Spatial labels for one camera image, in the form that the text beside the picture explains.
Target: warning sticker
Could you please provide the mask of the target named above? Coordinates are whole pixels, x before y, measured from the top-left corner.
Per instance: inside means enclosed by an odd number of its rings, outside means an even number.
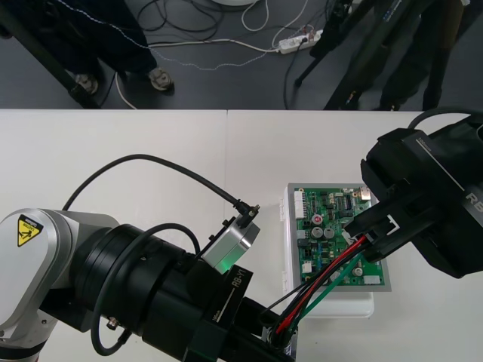
[[[31,241],[35,236],[42,232],[44,226],[40,225],[25,215],[20,215],[18,219],[18,246],[21,247],[26,242]]]

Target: green circuit board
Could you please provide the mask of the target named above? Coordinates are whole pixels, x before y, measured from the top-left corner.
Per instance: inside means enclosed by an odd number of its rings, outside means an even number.
[[[355,215],[371,207],[371,197],[367,188],[294,191],[296,204],[297,200],[299,202],[299,209],[296,211],[297,246],[300,279],[304,282],[336,259],[353,242],[343,227],[352,221]],[[361,258],[340,285],[385,285],[383,267],[380,262],[373,264]]]

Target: shoe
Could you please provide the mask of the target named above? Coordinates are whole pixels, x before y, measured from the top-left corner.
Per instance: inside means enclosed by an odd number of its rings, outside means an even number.
[[[148,77],[152,86],[161,92],[170,90],[174,85],[173,80],[169,76],[168,72],[163,70],[163,68],[160,66],[149,72]]]
[[[75,83],[80,84],[91,96],[99,89],[99,82],[92,74],[76,74]]]

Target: white power strip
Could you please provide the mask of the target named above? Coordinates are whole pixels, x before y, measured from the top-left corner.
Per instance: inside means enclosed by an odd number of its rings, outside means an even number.
[[[314,39],[303,43],[302,46],[300,47],[300,49],[302,50],[302,49],[313,47],[314,44],[317,41],[320,40],[320,36],[321,36],[323,31],[324,31],[323,29],[318,30],[314,35]],[[278,42],[278,49],[280,50],[280,53],[282,53],[282,54],[293,53],[294,51],[297,50],[300,43],[305,38],[308,39],[309,36],[307,34],[305,34],[305,35],[296,36],[295,38],[289,38],[289,39],[281,40],[281,41]]]

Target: green wire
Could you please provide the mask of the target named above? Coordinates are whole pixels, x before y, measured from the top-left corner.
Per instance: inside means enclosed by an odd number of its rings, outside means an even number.
[[[330,283],[329,286],[325,288],[325,290],[321,293],[321,295],[318,296],[317,299],[314,300],[312,304],[310,304],[306,308],[306,310],[300,315],[299,319],[304,318],[308,313],[310,313],[310,311],[313,310],[315,306],[319,304],[321,300],[323,300],[323,298],[325,298],[337,285],[339,285],[340,282],[346,277],[346,275],[348,275],[350,271],[354,269],[355,264],[357,264],[357,262],[361,259],[361,257],[362,255],[359,254],[354,259],[352,259],[350,264],[348,264],[348,266],[344,268],[343,272],[340,273],[337,279],[332,283]]]

